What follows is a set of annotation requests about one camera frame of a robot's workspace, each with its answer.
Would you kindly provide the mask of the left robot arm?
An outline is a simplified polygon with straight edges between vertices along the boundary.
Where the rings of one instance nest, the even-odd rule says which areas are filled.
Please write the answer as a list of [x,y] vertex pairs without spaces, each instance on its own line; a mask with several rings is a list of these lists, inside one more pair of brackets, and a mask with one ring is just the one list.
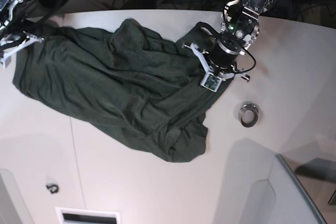
[[217,92],[220,85],[235,77],[250,80],[249,69],[238,69],[236,59],[248,53],[248,48],[259,35],[259,16],[266,12],[273,0],[226,0],[222,11],[221,31],[199,22],[196,28],[209,31],[214,38],[210,50],[196,43],[187,46],[199,59],[205,74],[201,86]]

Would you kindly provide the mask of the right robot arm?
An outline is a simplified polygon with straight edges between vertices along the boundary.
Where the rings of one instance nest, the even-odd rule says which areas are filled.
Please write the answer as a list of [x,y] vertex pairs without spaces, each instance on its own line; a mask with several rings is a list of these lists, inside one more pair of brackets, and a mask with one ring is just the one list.
[[6,69],[12,55],[44,42],[40,27],[69,0],[1,0],[1,67]]

